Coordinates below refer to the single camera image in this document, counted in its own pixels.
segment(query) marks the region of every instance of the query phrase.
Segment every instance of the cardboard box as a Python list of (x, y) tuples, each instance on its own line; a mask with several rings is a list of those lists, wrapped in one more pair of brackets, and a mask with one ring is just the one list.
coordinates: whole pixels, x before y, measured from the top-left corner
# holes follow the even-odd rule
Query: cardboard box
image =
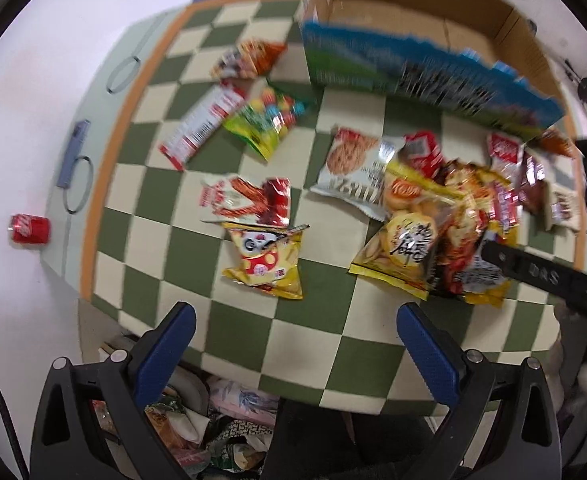
[(530, 139), (564, 110), (528, 23), (502, 0), (307, 0), (311, 80), (416, 98)]

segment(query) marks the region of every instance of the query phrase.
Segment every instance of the checkered tablecloth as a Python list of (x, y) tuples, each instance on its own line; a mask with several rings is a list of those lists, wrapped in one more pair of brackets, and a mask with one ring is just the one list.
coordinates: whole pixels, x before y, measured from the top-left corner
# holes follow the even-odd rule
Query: checkered tablecloth
[[(92, 302), (136, 334), (155, 327), (176, 301), (196, 309), (186, 359), (247, 386), (330, 408), (368, 413), (440, 411), (398, 338), (395, 313), (414, 300), (398, 288), (347, 273), (380, 224), (353, 206), (310, 193), (331, 145), (331, 127), (374, 136), (436, 132), (448, 158), (486, 163), (486, 130), (433, 108), (381, 95), (316, 89), (309, 83), (298, 0), (247, 1), (193, 14), (148, 82), (113, 171), (97, 241)], [(317, 105), (279, 146), (269, 164), (219, 130), (179, 173), (158, 151), (180, 118), (209, 89), (209, 69), (244, 38), (286, 40), (289, 50), (270, 78)], [(258, 95), (264, 81), (254, 85)], [(556, 162), (572, 183), (568, 159)], [(301, 251), (302, 301), (278, 300), (222, 277), (238, 263), (224, 230), (198, 220), (196, 199), (207, 173), (240, 173), (292, 185), (292, 224), (308, 223)], [(545, 232), (525, 215), (519, 242), (571, 264), (575, 235)], [(558, 335), (555, 300), (513, 284), (502, 309), (430, 298), (422, 308), (462, 348), (519, 364), (544, 361)]]

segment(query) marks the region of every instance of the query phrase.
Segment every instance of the silver screw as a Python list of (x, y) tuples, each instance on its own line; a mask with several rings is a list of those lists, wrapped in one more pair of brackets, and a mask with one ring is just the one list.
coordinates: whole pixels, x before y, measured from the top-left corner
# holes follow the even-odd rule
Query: silver screw
[(67, 365), (67, 358), (66, 357), (58, 357), (53, 362), (53, 367), (56, 370), (62, 370), (62, 368), (64, 368), (66, 365)]
[(114, 350), (111, 354), (111, 361), (114, 363), (121, 363), (127, 358), (126, 350)]
[(467, 359), (472, 363), (480, 363), (484, 358), (480, 350), (467, 350)]
[(540, 361), (538, 361), (538, 359), (536, 359), (535, 357), (528, 357), (527, 366), (531, 368), (531, 370), (540, 370), (540, 367), (542, 365), (540, 364)]

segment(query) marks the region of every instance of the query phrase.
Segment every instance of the red can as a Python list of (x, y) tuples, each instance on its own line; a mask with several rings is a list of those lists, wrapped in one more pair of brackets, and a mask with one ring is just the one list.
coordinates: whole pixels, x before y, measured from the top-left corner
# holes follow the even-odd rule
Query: red can
[(43, 216), (13, 215), (9, 224), (9, 236), (16, 244), (43, 245), (51, 237), (51, 222)]

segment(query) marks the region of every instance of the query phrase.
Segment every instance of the blue gripper pad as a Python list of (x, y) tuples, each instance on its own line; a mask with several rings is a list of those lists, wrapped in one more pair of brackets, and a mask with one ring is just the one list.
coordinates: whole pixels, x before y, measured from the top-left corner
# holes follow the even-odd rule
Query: blue gripper pad
[(416, 363), (433, 399), (452, 408), (460, 400), (460, 377), (413, 308), (419, 307), (412, 302), (398, 309), (398, 335)]
[(138, 368), (133, 399), (141, 410), (160, 399), (162, 390), (195, 334), (196, 317), (193, 306), (177, 303), (175, 309), (179, 310), (175, 317), (166, 326), (163, 326), (163, 321), (156, 329), (163, 332)]

